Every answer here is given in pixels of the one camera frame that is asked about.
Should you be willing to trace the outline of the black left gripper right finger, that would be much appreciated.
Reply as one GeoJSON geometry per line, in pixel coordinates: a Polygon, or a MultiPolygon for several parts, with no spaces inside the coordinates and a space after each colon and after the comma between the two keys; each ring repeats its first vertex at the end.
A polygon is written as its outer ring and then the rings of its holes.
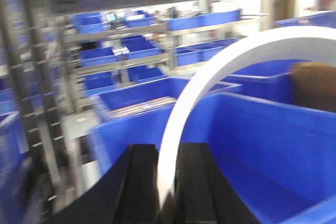
{"type": "Polygon", "coordinates": [[[219,169],[206,143],[180,143],[159,223],[258,223],[219,169]]]}

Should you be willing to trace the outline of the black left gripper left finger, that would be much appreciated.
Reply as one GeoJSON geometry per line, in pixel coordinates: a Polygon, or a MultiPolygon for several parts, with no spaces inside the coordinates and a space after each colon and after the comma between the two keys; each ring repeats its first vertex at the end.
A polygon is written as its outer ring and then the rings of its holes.
{"type": "Polygon", "coordinates": [[[130,144],[112,167],[51,223],[157,223],[153,144],[130,144]]]}

